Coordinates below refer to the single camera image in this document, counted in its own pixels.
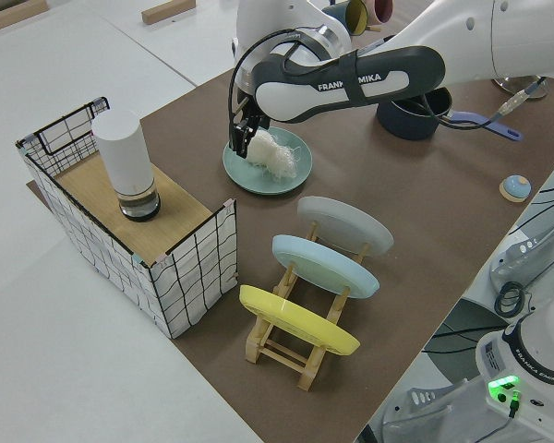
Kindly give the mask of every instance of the light green plate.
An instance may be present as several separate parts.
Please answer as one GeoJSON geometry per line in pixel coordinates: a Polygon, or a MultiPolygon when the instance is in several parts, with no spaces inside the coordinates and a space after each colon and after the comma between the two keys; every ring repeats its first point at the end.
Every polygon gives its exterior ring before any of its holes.
{"type": "Polygon", "coordinates": [[[255,166],[238,157],[229,144],[223,149],[223,167],[230,178],[245,190],[265,196],[283,194],[297,188],[306,181],[312,170],[312,154],[304,140],[280,127],[271,126],[269,133],[278,144],[294,150],[294,158],[297,160],[295,178],[277,179],[266,167],[255,166]]]}

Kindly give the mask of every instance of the green indicator light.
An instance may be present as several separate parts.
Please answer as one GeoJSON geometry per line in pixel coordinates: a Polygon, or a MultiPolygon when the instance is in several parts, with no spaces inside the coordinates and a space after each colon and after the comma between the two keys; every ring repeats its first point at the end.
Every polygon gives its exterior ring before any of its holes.
{"type": "Polygon", "coordinates": [[[519,384],[519,378],[517,376],[499,378],[498,380],[488,382],[488,392],[492,398],[497,399],[503,388],[510,389],[517,384],[519,384]]]}
{"type": "Polygon", "coordinates": [[[516,385],[517,383],[519,383],[519,378],[517,376],[507,376],[507,377],[499,378],[498,380],[493,380],[489,382],[488,388],[489,389],[500,388],[501,386],[504,386],[504,385],[509,385],[509,384],[516,385]]]}

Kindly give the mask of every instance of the black pot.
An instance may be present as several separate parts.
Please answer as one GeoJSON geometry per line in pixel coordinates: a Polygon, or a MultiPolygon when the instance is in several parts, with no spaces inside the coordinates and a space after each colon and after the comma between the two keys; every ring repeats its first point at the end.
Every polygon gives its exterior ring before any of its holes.
{"type": "MultiPolygon", "coordinates": [[[[436,116],[447,114],[452,108],[452,96],[445,88],[428,92],[426,97],[436,116]]],[[[420,97],[380,103],[376,116],[388,132],[406,140],[429,138],[439,125],[437,119],[429,115],[420,97]]]]}

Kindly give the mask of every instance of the yellow plate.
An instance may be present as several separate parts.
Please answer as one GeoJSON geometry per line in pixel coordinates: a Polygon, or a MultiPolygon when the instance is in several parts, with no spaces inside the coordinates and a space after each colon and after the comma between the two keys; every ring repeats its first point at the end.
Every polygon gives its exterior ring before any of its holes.
{"type": "Polygon", "coordinates": [[[273,293],[243,284],[240,303],[277,328],[331,353],[349,355],[359,347],[359,341],[346,330],[273,293]]]}

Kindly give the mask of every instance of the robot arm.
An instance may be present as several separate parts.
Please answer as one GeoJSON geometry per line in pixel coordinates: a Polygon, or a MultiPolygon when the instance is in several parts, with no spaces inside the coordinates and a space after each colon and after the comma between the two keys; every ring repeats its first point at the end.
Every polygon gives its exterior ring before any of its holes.
{"type": "Polygon", "coordinates": [[[235,83],[247,98],[231,126],[240,155],[270,119],[298,123],[486,78],[554,78],[549,0],[437,0],[398,35],[358,51],[343,25],[308,0],[241,0],[236,31],[235,83]],[[247,54],[268,33],[288,29],[247,54]]]}

